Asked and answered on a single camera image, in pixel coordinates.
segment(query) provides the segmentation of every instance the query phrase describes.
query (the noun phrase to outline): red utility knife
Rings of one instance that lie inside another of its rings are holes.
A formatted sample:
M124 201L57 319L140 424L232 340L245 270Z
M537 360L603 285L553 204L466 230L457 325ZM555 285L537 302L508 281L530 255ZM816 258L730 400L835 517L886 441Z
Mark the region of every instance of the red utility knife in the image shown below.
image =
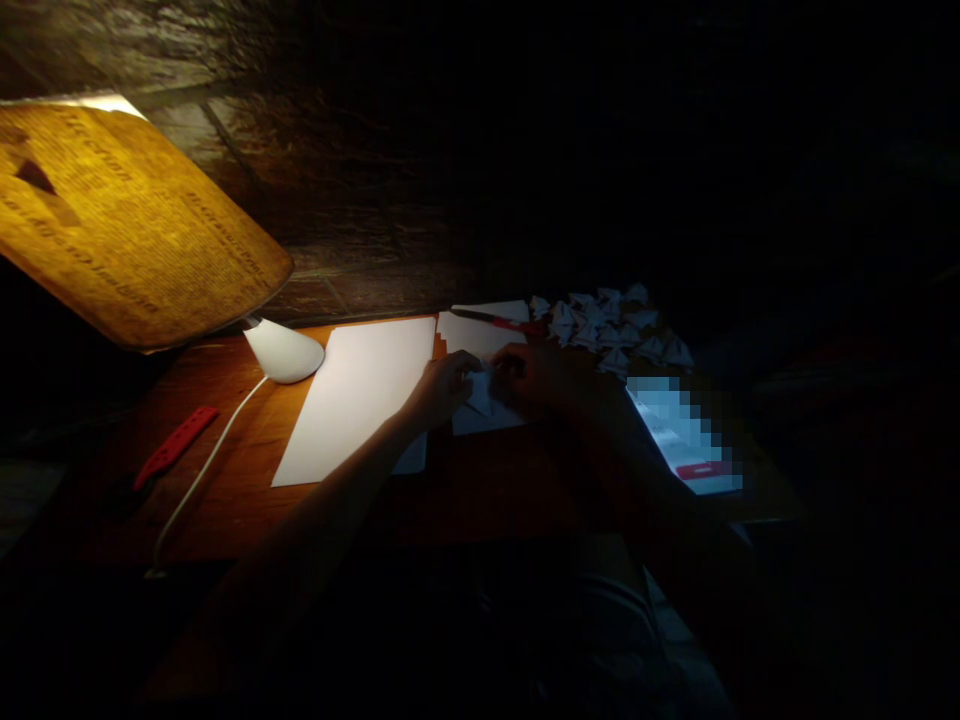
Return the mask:
M173 464L190 447L190 443L196 440L203 429L212 423L219 414L219 410L211 407L201 407L194 410L183 425L174 430L173 435L166 439L160 449L140 469L137 479L133 482L133 491L140 492L150 478L173 467Z
M528 335L544 335L542 323L520 322L519 320L510 320L490 313L480 313L476 310L451 309L454 315L467 318L468 320L479 320L480 322L492 323L494 327L502 327L506 330L516 330L517 332L527 333Z

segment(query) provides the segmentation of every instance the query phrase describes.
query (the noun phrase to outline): white cable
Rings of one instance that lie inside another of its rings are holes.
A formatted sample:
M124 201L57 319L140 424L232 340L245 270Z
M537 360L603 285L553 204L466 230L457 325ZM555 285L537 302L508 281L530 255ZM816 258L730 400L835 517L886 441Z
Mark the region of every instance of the white cable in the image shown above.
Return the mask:
M207 472L207 468L210 467L210 463L213 462L213 458L216 457L217 451L220 449L220 445L223 444L223 439L227 436L227 433L230 432L230 427L233 425L233 421L237 419L237 415L240 414L240 411L243 410L243 406L247 404L247 400L253 397L253 394L260 389L260 386L267 381L267 376L264 375L263 379L256 384L253 390L250 391L250 394L247 395L243 402L233 411L233 415L230 417L230 422L227 423L227 426L223 429L223 432L220 433L220 439L217 440L217 444L213 446L213 451L210 453L210 457L207 458L207 461L203 464L203 467L200 468L200 472L197 473L196 479L193 481L193 485L190 486L190 489L187 490L187 494L183 496L183 499L180 501L180 504L177 505L177 509L173 511L173 515L170 516L170 519L167 520L167 524L163 526L163 530L160 532L160 537L157 538L157 544L153 546L153 567L147 571L146 578L162 578L166 575L160 569L160 549L163 546L163 540L167 537L167 533L170 531L170 528L173 527L173 523L177 520L177 515L180 514L180 511L183 510L183 506L187 504L187 500L190 499L190 496L193 495L193 491L197 489L197 485L200 484L200 481L203 479L204 473Z

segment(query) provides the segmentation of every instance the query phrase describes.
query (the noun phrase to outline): wooden desk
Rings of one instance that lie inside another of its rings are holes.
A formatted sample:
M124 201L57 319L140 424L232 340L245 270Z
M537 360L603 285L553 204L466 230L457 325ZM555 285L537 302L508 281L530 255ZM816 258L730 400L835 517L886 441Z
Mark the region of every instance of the wooden desk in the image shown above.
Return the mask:
M326 345L333 329L302 332ZM445 353L437 336L434 355ZM593 372L592 357L584 351L565 357L587 371L589 382L615 381ZM192 345L103 451L65 481L24 538L22 551L9 559L63 562L71 548L81 563L149 563L163 524L261 377L242 337ZM270 487L311 382L267 382L250 400L168 536L168 563L243 555L311 491L313 485ZM137 470L200 405L217 407L221 415L158 482L146 504L123 523L100 519L96 507L105 489ZM759 468L750 497L714 496L704 504L730 520L799 515L786 481L752 446L749 454ZM431 433L425 472L390 480L360 541L436 545L610 530L607 502L591 482L577 438L555 421L463 437L453 437L448 426Z

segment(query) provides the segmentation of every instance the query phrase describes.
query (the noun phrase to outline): lamp base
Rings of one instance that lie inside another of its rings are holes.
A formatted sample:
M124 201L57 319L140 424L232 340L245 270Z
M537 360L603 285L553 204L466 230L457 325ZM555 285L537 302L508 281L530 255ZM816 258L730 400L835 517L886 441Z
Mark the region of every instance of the lamp base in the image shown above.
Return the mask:
M310 377L323 363L323 345L296 330L262 318L248 317L243 331L264 374L289 384Z

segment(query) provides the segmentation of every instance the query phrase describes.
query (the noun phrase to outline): person's right hand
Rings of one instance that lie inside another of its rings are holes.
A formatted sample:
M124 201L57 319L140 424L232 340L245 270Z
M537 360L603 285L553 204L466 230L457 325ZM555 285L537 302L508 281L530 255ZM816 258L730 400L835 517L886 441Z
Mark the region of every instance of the person's right hand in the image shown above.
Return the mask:
M581 400L579 386L552 346L510 343L493 356L491 364L500 382L521 403L567 410Z

